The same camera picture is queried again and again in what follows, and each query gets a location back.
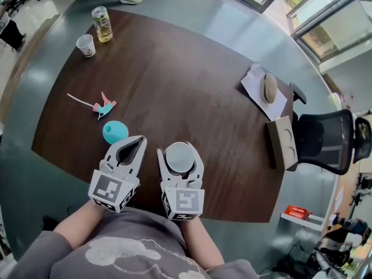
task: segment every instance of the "wall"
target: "wall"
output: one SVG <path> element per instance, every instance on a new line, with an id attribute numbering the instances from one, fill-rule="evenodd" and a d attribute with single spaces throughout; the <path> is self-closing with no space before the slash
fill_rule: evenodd
<path id="1" fill-rule="evenodd" d="M 320 73 L 327 73 L 343 94 L 352 93 L 354 101 L 350 106 L 353 113 L 372 109 L 371 60 L 372 49 L 369 49 L 368 51 L 354 56 L 354 58 L 348 59 L 334 67 L 321 69 L 322 65 L 320 65 Z"/>
<path id="2" fill-rule="evenodd" d="M 369 227 L 372 227 L 372 196 L 364 196 L 362 202 L 355 207 L 353 219 L 359 218 L 368 223 Z"/>
<path id="3" fill-rule="evenodd" d="M 372 156 L 360 161 L 359 172 L 363 174 L 372 173 Z"/>

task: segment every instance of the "gray floor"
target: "gray floor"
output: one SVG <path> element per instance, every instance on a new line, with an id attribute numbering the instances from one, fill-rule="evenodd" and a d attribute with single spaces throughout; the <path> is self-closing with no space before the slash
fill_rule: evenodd
<path id="1" fill-rule="evenodd" d="M 91 10 L 99 5 L 176 24 L 260 62 L 286 83 L 295 82 L 304 90 L 308 103 L 294 104 L 298 114 L 335 110 L 322 79 L 293 40 L 266 16 L 237 0 L 144 0 L 136 6 L 122 5 L 119 0 L 77 0 L 55 24 L 23 73 L 5 123 L 0 204 L 16 259 L 40 232 L 43 215 L 63 219 L 67 207 L 77 208 L 87 200 L 86 183 L 46 162 L 30 148 L 48 94 L 77 38 L 91 26 Z M 297 240 L 308 249 L 314 245 L 319 238 L 316 233 L 279 216 L 289 204 L 324 215 L 334 179 L 321 168 L 302 164 L 296 172 L 286 172 L 270 223 L 203 222 L 226 261 L 248 259 L 259 272 L 272 267 Z"/>
<path id="2" fill-rule="evenodd" d="M 65 12 L 72 2 L 73 0 L 61 0 L 56 3 L 52 0 L 26 0 L 19 8 L 20 11 L 12 14 L 12 20 L 16 22 L 22 34 L 27 34 L 26 44 L 28 44 L 45 19 Z M 10 46 L 0 40 L 0 96 L 19 56 L 20 53 L 12 51 Z"/>

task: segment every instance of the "wooden table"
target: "wooden table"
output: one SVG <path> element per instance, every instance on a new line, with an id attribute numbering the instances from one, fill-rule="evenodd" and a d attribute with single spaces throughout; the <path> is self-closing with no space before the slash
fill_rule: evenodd
<path id="1" fill-rule="evenodd" d="M 32 150 L 90 182 L 109 145 L 103 125 L 122 121 L 130 135 L 148 139 L 141 186 L 130 205 L 163 214 L 156 148 L 189 141 L 204 165 L 203 217 L 268 222 L 284 171 L 270 168 L 264 126 L 268 121 L 248 98 L 241 79 L 252 61 L 206 37 L 149 17 L 109 11 L 114 37 L 98 42 L 96 55 L 75 49 L 48 97 Z M 293 91 L 283 116 L 292 118 Z M 71 98 L 117 105 L 103 119 Z"/>

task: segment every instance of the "black mesh chair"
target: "black mesh chair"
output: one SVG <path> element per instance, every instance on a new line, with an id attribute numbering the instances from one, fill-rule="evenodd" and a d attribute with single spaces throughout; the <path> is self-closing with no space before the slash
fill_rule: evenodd
<path id="1" fill-rule="evenodd" d="M 370 123 L 361 117 L 355 119 L 354 160 L 368 158 L 372 150 L 372 133 Z"/>
<path id="2" fill-rule="evenodd" d="M 298 163 L 310 163 L 335 174 L 349 170 L 354 146 L 353 117 L 349 110 L 324 115 L 294 115 L 292 129 Z"/>
<path id="3" fill-rule="evenodd" d="M 305 105 L 306 104 L 305 93 L 303 93 L 302 90 L 295 83 L 289 83 L 289 86 L 293 90 L 293 102 L 299 99 Z"/>

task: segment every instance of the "forearm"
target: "forearm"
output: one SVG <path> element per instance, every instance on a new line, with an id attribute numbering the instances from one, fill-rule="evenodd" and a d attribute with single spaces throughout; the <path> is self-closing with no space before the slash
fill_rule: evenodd
<path id="1" fill-rule="evenodd" d="M 190 257 L 204 270 L 224 264 L 220 251 L 205 230 L 200 218 L 184 221 L 181 229 Z"/>
<path id="2" fill-rule="evenodd" d="M 76 249 L 85 243 L 105 212 L 104 208 L 89 200 L 78 211 L 58 224 L 54 232 L 64 236 L 71 247 Z"/>

